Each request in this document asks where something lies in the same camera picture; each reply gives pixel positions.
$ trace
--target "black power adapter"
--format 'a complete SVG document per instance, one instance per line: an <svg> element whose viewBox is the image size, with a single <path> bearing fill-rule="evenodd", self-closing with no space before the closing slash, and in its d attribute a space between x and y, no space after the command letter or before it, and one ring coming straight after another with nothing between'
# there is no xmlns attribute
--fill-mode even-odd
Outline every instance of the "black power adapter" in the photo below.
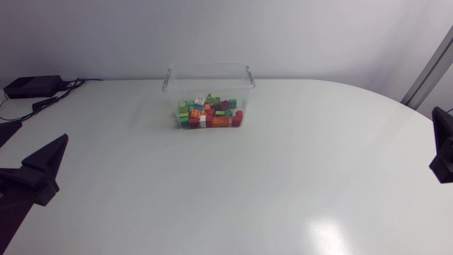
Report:
<svg viewBox="0 0 453 255"><path fill-rule="evenodd" d="M61 83L59 75L21 77L3 90L9 98L51 97L58 92Z"/></svg>

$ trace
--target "black cable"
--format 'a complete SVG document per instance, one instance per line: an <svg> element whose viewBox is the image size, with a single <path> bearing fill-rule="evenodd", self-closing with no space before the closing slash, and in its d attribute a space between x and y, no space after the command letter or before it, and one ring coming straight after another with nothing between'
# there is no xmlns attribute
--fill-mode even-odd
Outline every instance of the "black cable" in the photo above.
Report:
<svg viewBox="0 0 453 255"><path fill-rule="evenodd" d="M33 111L27 115L24 115L22 117L18 117L18 118L14 118L14 119L7 119L7 118L3 118L0 116L0 119L2 120L6 120L6 121L15 121L15 120L20 120L20 121L26 121L28 120L29 118L33 117L34 115L38 114L40 111L46 109L47 107L53 105L54 103L60 101L61 99L67 97L69 95L69 93L71 93L71 91L73 91L74 89L77 89L79 88L80 86L82 86L82 84L84 84L85 82L87 81L102 81L102 79L75 79L73 81L63 81L62 83L60 83L59 87L60 87L60 91L66 91L65 93L63 93L61 96L58 96L56 97L56 100L43 106L42 108L40 108L39 110L37 111ZM3 102L0 103L0 107L3 105L3 103L7 100L7 98L5 100L3 100Z"/></svg>

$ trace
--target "toy block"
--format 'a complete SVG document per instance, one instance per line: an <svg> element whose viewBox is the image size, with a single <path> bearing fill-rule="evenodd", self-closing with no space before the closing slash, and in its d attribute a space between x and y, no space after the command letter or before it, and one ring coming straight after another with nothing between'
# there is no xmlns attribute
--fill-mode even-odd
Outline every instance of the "toy block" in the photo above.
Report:
<svg viewBox="0 0 453 255"><path fill-rule="evenodd" d="M205 127L206 127L206 115L200 116L200 128L205 128Z"/></svg>
<svg viewBox="0 0 453 255"><path fill-rule="evenodd" d="M236 99L229 99L228 103L229 103L229 108L230 109L235 109L237 107L237 100Z"/></svg>
<svg viewBox="0 0 453 255"><path fill-rule="evenodd" d="M226 110L225 111L225 116L233 117L233 112L231 110Z"/></svg>
<svg viewBox="0 0 453 255"><path fill-rule="evenodd" d="M197 98L195 99L195 104L199 105L199 106L203 106L205 104L205 101L206 101L206 98L204 98L202 96L197 96Z"/></svg>
<svg viewBox="0 0 453 255"><path fill-rule="evenodd" d="M181 113L187 113L187 106L186 106L185 102L179 104L179 111Z"/></svg>
<svg viewBox="0 0 453 255"><path fill-rule="evenodd" d="M215 105L215 106L211 105L211 109L214 109L216 111L220 111L222 108L220 107L220 105Z"/></svg>
<svg viewBox="0 0 453 255"><path fill-rule="evenodd" d="M180 118L179 123L181 124L182 128L188 128L189 127L189 117Z"/></svg>
<svg viewBox="0 0 453 255"><path fill-rule="evenodd" d="M220 99L214 99L212 102L211 102L211 106L219 106L220 105Z"/></svg>
<svg viewBox="0 0 453 255"><path fill-rule="evenodd" d="M220 103L220 108L221 108L223 111L229 109L228 100L222 101L222 102Z"/></svg>
<svg viewBox="0 0 453 255"><path fill-rule="evenodd" d="M208 128L212 128L212 115L208 115L208 116L206 117L206 126L207 126Z"/></svg>
<svg viewBox="0 0 453 255"><path fill-rule="evenodd" d="M206 103L212 103L213 101L215 100L215 98L211 97L211 96L208 96L206 98Z"/></svg>
<svg viewBox="0 0 453 255"><path fill-rule="evenodd" d="M233 116L233 123L231 124L233 127L237 128L241 125L242 117L241 116Z"/></svg>
<svg viewBox="0 0 453 255"><path fill-rule="evenodd" d="M222 123L220 121L220 118L213 117L212 118L212 127L213 128L220 128L222 126Z"/></svg>
<svg viewBox="0 0 453 255"><path fill-rule="evenodd" d="M220 117L220 126L223 128L229 127L229 117L227 116Z"/></svg>
<svg viewBox="0 0 453 255"><path fill-rule="evenodd" d="M200 118L200 116L201 116L201 112L200 112L199 110L193 109L193 110L190 112L190 117Z"/></svg>
<svg viewBox="0 0 453 255"><path fill-rule="evenodd" d="M200 127L200 122L198 118L191 118L189 119L189 126L190 128L199 128Z"/></svg>

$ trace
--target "clear plastic bin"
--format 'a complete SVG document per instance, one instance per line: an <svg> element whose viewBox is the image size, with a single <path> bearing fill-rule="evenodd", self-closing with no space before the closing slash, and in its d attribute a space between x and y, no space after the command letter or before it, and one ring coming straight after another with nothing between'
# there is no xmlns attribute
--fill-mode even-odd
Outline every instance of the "clear plastic bin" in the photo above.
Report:
<svg viewBox="0 0 453 255"><path fill-rule="evenodd" d="M243 62L172 64L162 85L183 129L241 126L254 88Z"/></svg>

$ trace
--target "green toy block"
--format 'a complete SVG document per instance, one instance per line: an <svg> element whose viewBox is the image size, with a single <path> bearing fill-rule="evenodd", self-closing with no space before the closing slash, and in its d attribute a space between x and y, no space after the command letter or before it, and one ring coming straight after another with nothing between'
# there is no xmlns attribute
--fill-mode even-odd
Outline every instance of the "green toy block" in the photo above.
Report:
<svg viewBox="0 0 453 255"><path fill-rule="evenodd" d="M185 102L179 104L179 111L181 113L187 113L187 106L185 105Z"/></svg>
<svg viewBox="0 0 453 255"><path fill-rule="evenodd" d="M228 102L229 102L230 109L235 109L237 107L236 99L229 99Z"/></svg>
<svg viewBox="0 0 453 255"><path fill-rule="evenodd" d="M220 104L219 99L214 99L213 102L211 103L211 106L218 106Z"/></svg>
<svg viewBox="0 0 453 255"><path fill-rule="evenodd" d="M225 116L233 117L233 112L231 110L226 110L225 111Z"/></svg>
<svg viewBox="0 0 453 255"><path fill-rule="evenodd" d="M206 103L212 103L213 100L215 100L215 98L213 98L213 97L211 97L211 96L208 96L208 97L206 98Z"/></svg>
<svg viewBox="0 0 453 255"><path fill-rule="evenodd" d="M179 123L181 123L181 127L188 128L189 127L189 117L180 118Z"/></svg>

